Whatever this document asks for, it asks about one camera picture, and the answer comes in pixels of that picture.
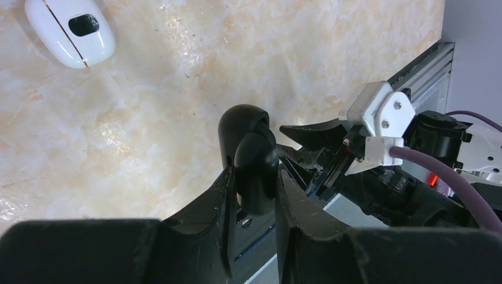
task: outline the red object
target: red object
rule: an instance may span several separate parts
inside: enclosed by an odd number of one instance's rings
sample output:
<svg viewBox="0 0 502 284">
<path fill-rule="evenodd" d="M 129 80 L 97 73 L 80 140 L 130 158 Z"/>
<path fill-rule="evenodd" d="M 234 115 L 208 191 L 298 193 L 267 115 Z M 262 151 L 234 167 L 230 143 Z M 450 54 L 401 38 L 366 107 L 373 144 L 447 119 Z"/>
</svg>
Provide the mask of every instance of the red object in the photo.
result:
<svg viewBox="0 0 502 284">
<path fill-rule="evenodd" d="M 437 182 L 437 176 L 433 173 L 430 174 L 429 179 L 427 180 L 427 184 L 434 187 Z"/>
</svg>

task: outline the cable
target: cable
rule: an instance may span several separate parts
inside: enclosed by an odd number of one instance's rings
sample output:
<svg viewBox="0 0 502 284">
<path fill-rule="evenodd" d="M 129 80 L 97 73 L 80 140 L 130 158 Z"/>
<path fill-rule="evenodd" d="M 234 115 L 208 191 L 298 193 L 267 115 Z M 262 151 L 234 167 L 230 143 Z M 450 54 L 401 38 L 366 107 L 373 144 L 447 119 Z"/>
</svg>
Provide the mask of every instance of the cable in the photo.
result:
<svg viewBox="0 0 502 284">
<path fill-rule="evenodd" d="M 469 115 L 470 117 L 477 118 L 477 119 L 481 120 L 482 122 L 488 124 L 489 126 L 495 128 L 496 130 L 499 130 L 500 132 L 502 132 L 502 126 L 500 124 L 496 123 L 495 121 L 493 121 L 487 117 L 484 117 L 483 115 L 481 115 L 477 112 L 474 112 L 474 111 L 451 111 L 451 112 L 445 113 L 445 115 L 456 115 L 456 114 Z"/>
<path fill-rule="evenodd" d="M 459 174 L 433 157 L 402 147 L 391 147 L 389 155 L 415 163 L 436 174 L 458 195 L 480 227 L 502 234 L 502 222 L 485 199 Z"/>
</svg>

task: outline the seam line on white mouse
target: seam line on white mouse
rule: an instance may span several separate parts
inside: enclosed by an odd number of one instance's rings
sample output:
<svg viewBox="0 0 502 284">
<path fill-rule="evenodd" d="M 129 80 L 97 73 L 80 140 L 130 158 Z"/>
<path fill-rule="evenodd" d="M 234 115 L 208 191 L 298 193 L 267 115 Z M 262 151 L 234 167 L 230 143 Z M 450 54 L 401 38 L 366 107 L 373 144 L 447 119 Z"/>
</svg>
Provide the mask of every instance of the seam line on white mouse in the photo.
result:
<svg viewBox="0 0 502 284">
<path fill-rule="evenodd" d="M 49 10 L 50 14 L 52 15 L 52 17 L 54 17 L 54 20 L 56 20 L 57 24 L 59 25 L 59 27 L 61 28 L 61 30 L 63 30 L 63 33 L 65 34 L 66 38 L 68 38 L 68 40 L 70 41 L 70 43 L 73 45 L 73 48 L 77 51 L 78 55 L 80 56 L 80 59 L 82 59 L 82 62 L 84 63 L 85 67 L 89 67 L 89 65 L 87 65 L 87 62 L 85 61 L 85 59 L 82 57 L 82 55 L 80 54 L 80 52 L 78 51 L 77 47 L 75 46 L 75 44 L 73 43 L 72 39 L 70 38 L 70 36 L 68 35 L 68 33 L 66 33 L 65 29 L 63 28 L 63 26 L 61 25 L 61 23 L 59 22 L 59 20 L 56 18 L 56 15 L 54 15 L 54 13 L 52 12 L 52 10 L 50 9 L 49 5 L 47 4 L 46 0 L 42 0 L 42 2 L 44 2 L 44 5 L 47 7 L 47 9 Z"/>
</svg>

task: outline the beige marble pattern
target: beige marble pattern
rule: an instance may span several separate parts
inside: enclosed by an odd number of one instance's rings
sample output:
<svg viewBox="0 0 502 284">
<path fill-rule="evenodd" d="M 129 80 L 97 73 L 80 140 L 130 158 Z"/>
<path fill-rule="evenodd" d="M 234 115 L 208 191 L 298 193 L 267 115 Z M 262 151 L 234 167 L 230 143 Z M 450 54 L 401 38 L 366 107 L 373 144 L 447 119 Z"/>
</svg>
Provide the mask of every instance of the beige marble pattern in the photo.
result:
<svg viewBox="0 0 502 284">
<path fill-rule="evenodd" d="M 255 104 L 330 120 L 440 38 L 440 0 L 96 0 L 114 55 L 75 70 L 0 4 L 0 232 L 33 218 L 165 218 L 221 170 L 217 124 Z M 285 139 L 278 134 L 278 140 Z"/>
</svg>

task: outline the gray floor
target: gray floor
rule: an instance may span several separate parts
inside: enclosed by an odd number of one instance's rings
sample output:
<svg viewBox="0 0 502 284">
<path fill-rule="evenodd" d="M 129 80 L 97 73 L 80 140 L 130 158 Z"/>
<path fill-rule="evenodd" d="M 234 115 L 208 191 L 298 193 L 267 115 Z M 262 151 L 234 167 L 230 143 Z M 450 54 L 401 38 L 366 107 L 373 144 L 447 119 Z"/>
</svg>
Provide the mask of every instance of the gray floor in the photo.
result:
<svg viewBox="0 0 502 284">
<path fill-rule="evenodd" d="M 365 215 L 359 207 L 343 196 L 340 196 L 326 212 L 347 225 L 356 228 L 386 228 L 387 226 L 373 216 Z M 279 283 L 277 258 L 263 267 L 262 271 L 250 278 L 246 284 L 276 284 Z"/>
</svg>

